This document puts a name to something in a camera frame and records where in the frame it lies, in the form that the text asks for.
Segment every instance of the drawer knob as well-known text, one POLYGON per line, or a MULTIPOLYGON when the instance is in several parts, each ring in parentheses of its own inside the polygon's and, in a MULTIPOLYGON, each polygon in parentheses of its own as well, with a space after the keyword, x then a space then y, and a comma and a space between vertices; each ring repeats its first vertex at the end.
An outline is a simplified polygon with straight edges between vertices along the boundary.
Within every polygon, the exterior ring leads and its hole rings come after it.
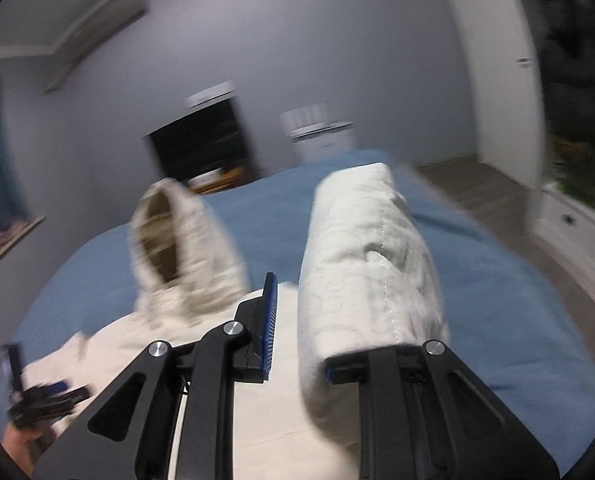
POLYGON ((577 220, 571 215, 562 215, 562 222, 564 222, 567 225, 577 224, 577 220))

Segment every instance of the white cabinet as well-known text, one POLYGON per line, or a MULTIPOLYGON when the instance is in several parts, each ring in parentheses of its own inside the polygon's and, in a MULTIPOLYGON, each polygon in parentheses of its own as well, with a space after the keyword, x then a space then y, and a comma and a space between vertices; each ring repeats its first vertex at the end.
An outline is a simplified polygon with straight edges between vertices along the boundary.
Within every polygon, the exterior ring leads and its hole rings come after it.
POLYGON ((293 139, 300 164, 314 162, 329 156, 341 155, 356 148, 354 130, 323 130, 293 139))
POLYGON ((448 0, 471 81, 481 162, 541 184, 544 113, 535 46, 520 0, 448 0))
POLYGON ((595 301, 595 211, 545 186, 533 234, 595 301))

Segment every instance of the white ceiling molding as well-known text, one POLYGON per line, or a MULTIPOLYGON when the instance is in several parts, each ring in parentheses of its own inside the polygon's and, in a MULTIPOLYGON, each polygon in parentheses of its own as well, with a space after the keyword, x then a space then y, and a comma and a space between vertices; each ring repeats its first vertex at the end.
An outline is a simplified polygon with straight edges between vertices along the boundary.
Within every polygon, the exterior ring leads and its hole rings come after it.
POLYGON ((0 59, 9 57, 52 56, 52 45, 10 45, 0 46, 0 59))
POLYGON ((0 46, 0 59, 10 57, 36 57, 52 56, 60 47, 66 43, 68 38, 81 27, 88 18, 93 16, 101 7, 111 0, 99 0, 95 5, 87 9, 86 12, 78 16, 71 24, 60 34, 59 38, 51 44, 24 44, 0 46))

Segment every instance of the wooden floor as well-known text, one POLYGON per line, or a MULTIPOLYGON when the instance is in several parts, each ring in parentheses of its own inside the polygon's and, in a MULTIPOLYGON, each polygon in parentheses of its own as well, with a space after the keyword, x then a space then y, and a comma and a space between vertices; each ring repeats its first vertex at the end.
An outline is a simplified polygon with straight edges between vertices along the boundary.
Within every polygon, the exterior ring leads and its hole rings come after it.
POLYGON ((551 281, 595 358, 595 303, 524 233, 528 192, 493 168, 479 164, 475 155, 437 162, 418 171, 551 281))

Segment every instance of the white door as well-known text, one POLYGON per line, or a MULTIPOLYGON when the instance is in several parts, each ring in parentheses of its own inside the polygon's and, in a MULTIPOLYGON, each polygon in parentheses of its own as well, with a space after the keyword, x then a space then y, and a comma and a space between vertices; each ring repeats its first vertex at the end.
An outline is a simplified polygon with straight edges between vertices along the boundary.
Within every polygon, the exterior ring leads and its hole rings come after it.
POLYGON ((540 185, 544 117, 535 46, 519 0, 448 0, 469 69, 478 154, 520 184, 540 185))

